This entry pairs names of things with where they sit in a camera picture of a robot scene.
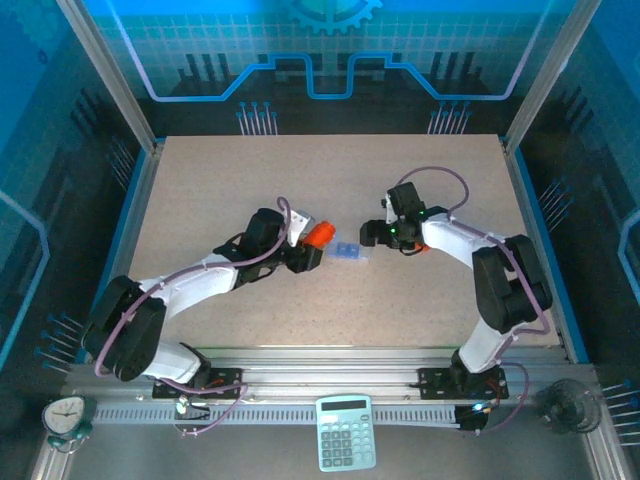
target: white robotic arm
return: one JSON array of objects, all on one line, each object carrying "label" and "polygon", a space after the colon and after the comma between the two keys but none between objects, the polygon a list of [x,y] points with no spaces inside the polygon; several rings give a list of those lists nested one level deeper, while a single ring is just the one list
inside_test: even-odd
[{"label": "white robotic arm", "polygon": [[383,244],[407,256],[429,247],[447,253],[474,271],[480,319],[452,359],[452,369],[457,369],[462,378],[456,380],[459,390],[464,391],[460,383],[496,366],[522,325],[537,317],[522,279],[507,276],[505,270],[513,268],[497,244],[516,258],[541,308],[551,306],[550,290],[533,244],[524,235],[505,238],[483,234],[457,221],[441,207],[426,208],[412,183],[389,190],[382,205],[386,220],[371,220],[362,226],[362,245]]},{"label": "white robotic arm", "polygon": [[[502,235],[491,236],[504,243]],[[487,237],[480,237],[453,222],[446,213],[439,213],[422,222],[422,238],[424,244],[452,256],[473,270],[473,253],[481,248],[493,248],[495,245]],[[496,365],[497,355],[511,343],[515,325],[506,333],[500,333],[490,327],[480,317],[471,337],[460,348],[460,359],[470,373],[484,372]]]},{"label": "white robotic arm", "polygon": [[[83,347],[96,358],[103,355],[102,364],[123,381],[147,375],[201,386],[196,377],[207,378],[208,360],[185,344],[160,341],[163,323],[209,297],[266,278],[280,265],[294,273],[316,268],[335,229],[322,222],[311,230],[310,215],[292,210],[290,214],[284,232],[286,222],[280,213],[258,210],[244,233],[171,275],[140,282],[126,276],[115,278],[89,318]],[[139,306],[134,315],[110,342],[123,314],[135,302]]]}]

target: gray floor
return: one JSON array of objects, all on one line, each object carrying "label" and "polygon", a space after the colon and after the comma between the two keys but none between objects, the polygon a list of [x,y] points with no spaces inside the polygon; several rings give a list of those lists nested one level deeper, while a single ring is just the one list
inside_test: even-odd
[{"label": "gray floor", "polygon": [[77,453],[71,480],[421,479],[586,480],[580,438],[552,435],[528,411],[476,438],[457,431],[377,427],[375,469],[324,474],[315,428],[218,427],[197,439],[173,427],[98,426]]}]

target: black mounting bracket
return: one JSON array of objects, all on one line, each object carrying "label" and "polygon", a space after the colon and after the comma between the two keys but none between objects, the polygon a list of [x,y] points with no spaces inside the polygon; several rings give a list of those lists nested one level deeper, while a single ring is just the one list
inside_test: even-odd
[{"label": "black mounting bracket", "polygon": [[[207,376],[199,377],[201,383],[201,389],[224,387],[226,385],[232,385],[234,383],[242,382],[242,369],[241,368],[213,368],[210,367],[207,372]],[[236,399],[240,396],[240,390],[242,388],[234,388],[227,390],[223,393],[210,393],[206,395],[188,394],[190,398],[223,398],[223,399]],[[178,399],[181,395],[185,395],[184,392],[176,390],[162,382],[155,382],[153,385],[153,392],[151,397],[154,399]]]},{"label": "black mounting bracket", "polygon": [[410,386],[420,390],[421,400],[493,400],[497,392],[492,385],[499,389],[501,400],[509,398],[504,370],[497,366],[469,374],[464,388],[452,375],[451,368],[420,368],[418,383]]}]

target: calculator display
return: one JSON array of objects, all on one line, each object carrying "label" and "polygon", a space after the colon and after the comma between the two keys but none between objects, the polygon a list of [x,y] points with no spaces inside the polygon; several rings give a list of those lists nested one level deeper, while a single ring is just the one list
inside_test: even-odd
[{"label": "calculator display", "polygon": [[367,408],[365,400],[351,400],[347,402],[328,402],[322,404],[322,411],[329,412],[331,410],[352,410],[355,408]]}]

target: glass panel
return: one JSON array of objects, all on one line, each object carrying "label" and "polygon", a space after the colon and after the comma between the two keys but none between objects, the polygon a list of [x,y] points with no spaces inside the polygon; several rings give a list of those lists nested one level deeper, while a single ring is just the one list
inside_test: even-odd
[{"label": "glass panel", "polygon": [[52,0],[0,2],[0,91],[0,464],[27,478],[139,146]]},{"label": "glass panel", "polygon": [[639,18],[637,2],[603,0],[521,145],[605,386],[640,381]]},{"label": "glass panel", "polygon": [[574,3],[86,1],[159,136],[505,133]]}]

